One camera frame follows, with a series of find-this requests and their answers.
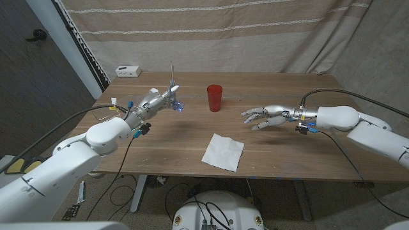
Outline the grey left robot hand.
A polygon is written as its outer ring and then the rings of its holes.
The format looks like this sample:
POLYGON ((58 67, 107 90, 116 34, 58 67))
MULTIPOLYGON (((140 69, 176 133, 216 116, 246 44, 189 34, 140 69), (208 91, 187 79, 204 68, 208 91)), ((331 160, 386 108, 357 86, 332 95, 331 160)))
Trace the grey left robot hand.
POLYGON ((163 109, 173 109, 180 112, 184 104, 176 99, 176 92, 179 88, 179 85, 171 84, 164 93, 159 93, 158 89, 151 88, 148 94, 126 115, 125 121, 129 127, 131 129, 141 127, 163 109))

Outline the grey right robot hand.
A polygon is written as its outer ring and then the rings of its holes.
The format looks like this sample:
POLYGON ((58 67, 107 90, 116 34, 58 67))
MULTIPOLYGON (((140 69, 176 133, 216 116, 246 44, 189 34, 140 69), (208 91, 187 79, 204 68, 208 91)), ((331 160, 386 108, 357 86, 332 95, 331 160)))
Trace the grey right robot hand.
POLYGON ((302 126, 306 126, 308 123, 316 122, 316 118, 318 117, 318 109, 300 109, 299 107, 289 107, 286 105, 267 105, 264 107, 249 109, 241 113, 241 115, 247 117, 244 123, 250 123, 258 119, 265 119, 261 123, 254 125, 251 128, 253 131, 255 131, 266 127, 279 126, 286 121, 295 121, 302 126))

